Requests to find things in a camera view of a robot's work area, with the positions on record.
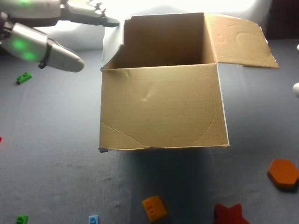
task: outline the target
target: gray table surface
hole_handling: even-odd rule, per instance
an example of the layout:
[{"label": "gray table surface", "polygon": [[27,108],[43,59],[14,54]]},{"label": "gray table surface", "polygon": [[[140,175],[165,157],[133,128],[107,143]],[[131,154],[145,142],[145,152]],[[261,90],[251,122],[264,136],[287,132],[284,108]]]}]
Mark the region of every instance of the gray table surface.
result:
[{"label": "gray table surface", "polygon": [[251,224],[297,224],[299,192],[266,171],[274,158],[299,167],[298,43],[269,41],[278,70],[219,64],[231,147],[212,149],[99,153],[101,52],[82,53],[78,74],[0,57],[0,224],[147,224],[141,202],[155,195],[171,224],[211,224],[215,203],[241,203]]}]

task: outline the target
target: white backdrop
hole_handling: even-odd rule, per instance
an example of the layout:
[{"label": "white backdrop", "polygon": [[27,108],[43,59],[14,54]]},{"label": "white backdrop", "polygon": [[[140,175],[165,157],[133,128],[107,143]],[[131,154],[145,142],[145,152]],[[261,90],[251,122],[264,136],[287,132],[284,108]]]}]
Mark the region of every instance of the white backdrop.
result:
[{"label": "white backdrop", "polygon": [[[104,3],[107,6],[107,14],[115,18],[207,12],[251,20],[264,28],[271,0],[150,0],[147,3],[138,0],[108,0]],[[104,29],[101,26],[60,21],[54,27],[39,29],[74,51],[102,49]]]}]

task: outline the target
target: open cardboard box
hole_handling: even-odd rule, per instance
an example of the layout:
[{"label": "open cardboard box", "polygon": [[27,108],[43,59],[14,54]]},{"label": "open cardboard box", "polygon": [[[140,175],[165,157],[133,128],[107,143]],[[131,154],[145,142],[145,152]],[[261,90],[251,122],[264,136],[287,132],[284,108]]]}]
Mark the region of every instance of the open cardboard box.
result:
[{"label": "open cardboard box", "polygon": [[251,21],[166,14],[122,28],[104,40],[100,149],[227,147],[217,63],[278,68]]}]

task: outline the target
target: red object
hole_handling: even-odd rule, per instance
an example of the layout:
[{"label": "red object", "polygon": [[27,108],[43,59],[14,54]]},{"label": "red object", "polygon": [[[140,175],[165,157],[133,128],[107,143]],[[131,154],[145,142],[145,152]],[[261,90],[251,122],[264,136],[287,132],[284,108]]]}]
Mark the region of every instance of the red object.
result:
[{"label": "red object", "polygon": [[217,204],[214,212],[214,224],[250,224],[242,217],[242,206],[240,204],[236,204],[231,208]]}]

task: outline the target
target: orange lego brick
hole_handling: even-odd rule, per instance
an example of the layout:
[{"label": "orange lego brick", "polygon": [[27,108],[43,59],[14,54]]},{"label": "orange lego brick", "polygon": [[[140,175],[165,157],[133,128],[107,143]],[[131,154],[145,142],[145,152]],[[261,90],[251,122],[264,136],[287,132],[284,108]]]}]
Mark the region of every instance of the orange lego brick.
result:
[{"label": "orange lego brick", "polygon": [[151,222],[167,215],[166,208],[159,196],[150,197],[142,201],[142,204]]},{"label": "orange lego brick", "polygon": [[291,190],[297,185],[299,171],[291,161],[275,159],[270,165],[267,175],[277,188]]}]

